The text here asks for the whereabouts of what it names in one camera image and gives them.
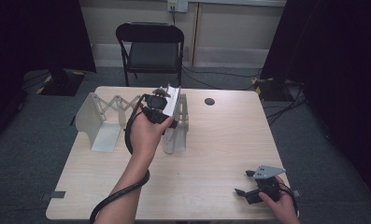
black cable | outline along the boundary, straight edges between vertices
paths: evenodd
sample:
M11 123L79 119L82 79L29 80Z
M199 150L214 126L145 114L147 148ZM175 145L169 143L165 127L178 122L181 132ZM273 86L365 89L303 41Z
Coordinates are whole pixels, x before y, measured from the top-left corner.
M170 7L171 15L173 16L173 24L176 26L176 7Z
M267 108L285 108L287 106L284 106L284 105L269 105L269 106L264 106L264 109L267 109Z
M260 79L261 72L262 72L263 69L264 69L263 67L258 69L258 75L257 75L258 79Z
M271 126L282 114L284 114L284 112L287 112L287 111L289 111L291 109L294 109L294 108L298 107L299 105L302 105L303 103L306 102L306 100L304 100L303 102L299 103L298 105L294 105L298 101L302 89L303 89L303 86L302 85L299 85L299 91L296 94L296 97L295 97L295 99L293 100L292 103L290 103L288 106L286 106L284 109L280 110L279 112L276 112L274 114L271 114L269 116L266 116L267 119L276 116L275 118L273 118L273 119L271 119L269 121L269 126Z
M190 78L190 79L195 80L196 82L202 83L202 84L204 84L204 85L206 85L206 86L208 86L208 87L210 87L210 88L216 89L216 90L223 90L222 88L218 88L218 87L212 86L212 85L210 85L210 84L208 84L208 83L206 83L206 82L204 82L204 81L201 81L201 80L198 80L198 79L196 79L196 78L194 78L194 77L191 77L191 76L186 72L185 69L182 69L182 71L184 72L185 76L187 76L187 77ZM212 74L222 74L222 75L228 75L228 76L246 77L246 76L239 76L239 75L234 75L234 74L214 73L214 72L195 72L195 73L212 73ZM246 90L251 89L253 86L254 86L254 84L251 84L251 85L248 86L247 88L240 89L240 90L238 90L238 91L246 91Z
M38 80L38 82L36 82L36 83L30 84L30 85L25 86L25 87L21 87L21 90L24 91L24 90L26 90L26 89L29 89L29 88L31 88L31 87L34 87L35 85L37 85L37 84L43 82L43 80L45 80L45 79L48 77L48 76L47 76L48 73L49 73L49 72L44 73L44 74L41 74L41 75L38 75L38 76L35 76L35 77L31 77L31 78L25 80L24 82L28 82L28 81L31 81L32 79L37 78L37 77L42 77L42 76L44 76L43 78L41 78L40 80Z
M279 183L279 184L286 188L286 189L280 188L280 191L287 193L293 199L293 209L295 210L296 216L299 217L298 204L296 203L295 196L293 195L293 191L289 187L287 187L285 184L282 184L282 183Z
M238 74L232 74L232 73L222 73L222 72L197 72L197 71L193 71L189 68L187 68L185 65L182 65L186 70L188 70L189 72L193 72L193 73L203 73L203 74L219 74L219 75L226 75L226 76L232 76L232 77L257 77L259 75L252 75L252 76L241 76L241 75L238 75Z
M23 82L31 81L32 79L35 79L35 78L37 78L37 77L42 77L42 76L44 76L44 75L46 75L46 74L48 74L48 73L49 73L49 71L48 71L48 72L45 72L45 73L42 73L42 74L39 74L39 75L36 75L36 76L34 76L34 77L30 77L30 78L24 80Z
M126 124L126 129L125 129L125 132L124 132L124 141L126 143L126 146L127 146L127 149L129 150L130 154L133 154L133 147L132 147L132 143L130 141L130 132L131 132L131 129L132 129L132 125L133 125L133 122L134 120L136 119L136 117L142 113L142 112L139 112L136 114L136 111L137 109L139 108L139 106L141 105L141 102L142 100L147 96L147 94L143 94L138 102L136 103L136 106L135 108L133 109L133 112L132 112L132 115L130 116L130 118L128 119L127 121L127 124ZM101 211L101 209L103 209L107 204L109 203L112 203L114 202L115 200L117 200L118 198L120 198L121 196L123 196L124 194L126 193L129 193L130 191L133 191L135 189L138 189L138 188L141 188L143 185L145 185L148 181L150 180L150 171L148 170L147 173L144 175L144 177L138 181L137 183L135 183L134 185L131 185L127 188L124 188L124 189L120 189L119 191L109 195L108 197L106 197L102 202L100 202L92 211L91 215L90 215L90 223L94 223L95 222L95 219L98 215L98 213Z

gray carpet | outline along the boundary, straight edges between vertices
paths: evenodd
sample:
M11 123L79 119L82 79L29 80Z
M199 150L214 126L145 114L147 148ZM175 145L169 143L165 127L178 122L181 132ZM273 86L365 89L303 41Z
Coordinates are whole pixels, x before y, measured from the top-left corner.
M257 69L197 71L248 77L186 71L182 88L252 91L250 76L258 75ZM87 73L74 97L35 94L45 76L40 74L44 71L27 74L26 102L0 134L0 224L87 223L48 220L45 212L49 203L40 198L54 191L60 178L77 134L71 121L87 94L98 86L124 86L122 69L98 68L96 74ZM137 87L166 86L167 82L177 84L176 78L169 75L139 75L138 80L130 76L130 85ZM267 116L288 104L263 102ZM302 223L371 223L368 187L342 153L326 140L321 121L307 104L284 113L271 130L291 185L302 192L297 199Z

black folding chair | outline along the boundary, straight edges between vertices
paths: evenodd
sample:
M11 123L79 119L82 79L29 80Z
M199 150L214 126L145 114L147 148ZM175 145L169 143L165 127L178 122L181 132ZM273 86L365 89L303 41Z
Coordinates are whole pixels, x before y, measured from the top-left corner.
M181 85L184 34L174 26L156 22L127 22L116 29L121 44L124 77L127 73L177 74ZM127 53L124 43L131 43Z

chair backrest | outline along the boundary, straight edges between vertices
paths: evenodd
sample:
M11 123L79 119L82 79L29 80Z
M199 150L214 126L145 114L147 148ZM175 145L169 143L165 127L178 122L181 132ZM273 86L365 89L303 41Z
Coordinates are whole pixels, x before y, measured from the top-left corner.
M182 31L170 24L157 22L126 22L116 29L119 42L181 43Z

hand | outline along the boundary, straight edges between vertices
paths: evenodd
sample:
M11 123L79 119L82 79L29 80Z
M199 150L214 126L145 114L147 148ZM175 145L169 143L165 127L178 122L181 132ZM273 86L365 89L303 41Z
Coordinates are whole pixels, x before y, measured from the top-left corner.
M153 124L142 113L141 107L136 111L136 117L130 132L130 141L133 147L133 155L137 156L154 156L156 147L159 145L163 132L173 122L173 118L169 117L162 124Z
M276 175L276 180L281 184L284 184L284 181ZM293 208L293 199L286 192L280 193L280 199L277 202L274 202L267 194L259 192L261 199L269 205L272 209L275 217L283 224L300 224L295 210Z

